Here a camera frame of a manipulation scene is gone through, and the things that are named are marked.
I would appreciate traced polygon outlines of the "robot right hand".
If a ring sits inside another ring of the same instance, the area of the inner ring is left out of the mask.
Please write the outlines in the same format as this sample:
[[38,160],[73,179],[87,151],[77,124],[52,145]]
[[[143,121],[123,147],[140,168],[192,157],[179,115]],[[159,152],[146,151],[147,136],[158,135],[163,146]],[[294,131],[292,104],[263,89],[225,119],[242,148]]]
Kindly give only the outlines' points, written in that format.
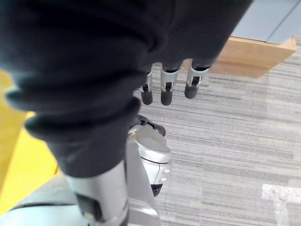
[[61,173],[0,218],[3,226],[159,226],[171,166],[165,128],[141,116],[161,63],[161,103],[190,59],[193,99],[250,0],[3,0],[5,94]]

